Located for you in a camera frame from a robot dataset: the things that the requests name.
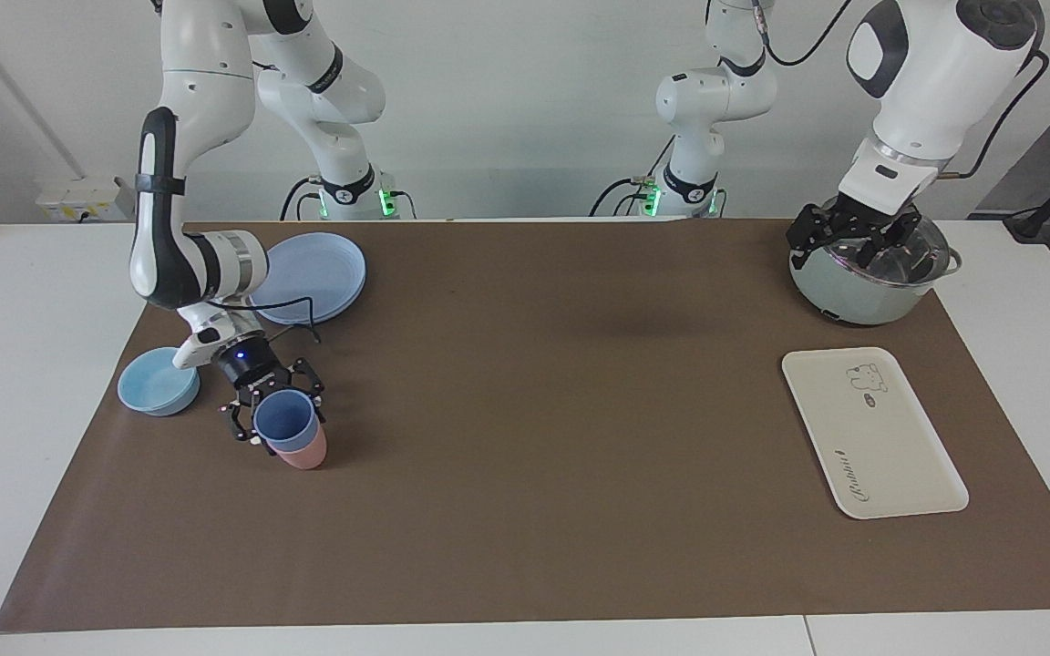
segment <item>blue cup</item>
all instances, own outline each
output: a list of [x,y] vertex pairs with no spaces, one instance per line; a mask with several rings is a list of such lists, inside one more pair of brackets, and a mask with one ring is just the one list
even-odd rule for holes
[[258,405],[253,428],[276,452],[299,452],[313,443],[321,425],[308,395],[279,390]]

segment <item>white tray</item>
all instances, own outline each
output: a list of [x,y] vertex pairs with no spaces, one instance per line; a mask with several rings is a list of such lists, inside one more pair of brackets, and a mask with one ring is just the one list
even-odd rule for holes
[[784,378],[833,498],[849,517],[957,512],[970,503],[950,454],[886,350],[789,354]]

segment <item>stacked cups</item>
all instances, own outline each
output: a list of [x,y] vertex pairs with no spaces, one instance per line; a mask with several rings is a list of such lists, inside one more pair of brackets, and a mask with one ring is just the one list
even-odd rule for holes
[[327,458],[327,435],[314,402],[299,390],[279,390],[262,400],[253,429],[289,465],[314,469]]

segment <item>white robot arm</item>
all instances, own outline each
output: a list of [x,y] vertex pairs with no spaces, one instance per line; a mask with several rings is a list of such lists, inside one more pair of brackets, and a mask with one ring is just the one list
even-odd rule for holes
[[190,235],[183,224],[189,166],[253,121],[249,37],[264,38],[279,69],[264,80],[267,104],[308,139],[341,216],[383,215],[377,176],[346,125],[379,118],[383,88],[327,38],[310,0],[153,4],[163,14],[163,96],[142,130],[130,277],[143,298],[190,324],[174,364],[216,362],[242,389],[278,366],[257,317],[229,310],[266,281],[266,250],[250,232]]
[[[839,187],[807,205],[789,232],[804,266],[812,251],[870,237],[870,260],[904,242],[920,213],[912,200],[936,182],[973,128],[1038,54],[1045,18],[1037,0],[882,0],[863,18],[848,64],[881,102]],[[859,261],[866,266],[867,261]]]
[[[763,0],[771,13],[774,0]],[[776,72],[765,65],[751,0],[715,0],[708,40],[721,55],[716,67],[670,76],[659,84],[655,107],[674,128],[671,162],[658,175],[654,213],[700,216],[711,208],[723,156],[715,124],[762,115],[776,101]]]

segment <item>table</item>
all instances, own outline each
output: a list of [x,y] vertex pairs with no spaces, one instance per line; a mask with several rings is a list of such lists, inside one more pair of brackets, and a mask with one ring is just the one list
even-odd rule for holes
[[[943,302],[1050,486],[1050,253],[1001,225],[944,224],[967,258]],[[142,311],[130,225],[0,227],[0,604]],[[1032,377],[1024,377],[1030,371]],[[0,653],[1042,653],[1050,611],[0,636]]]

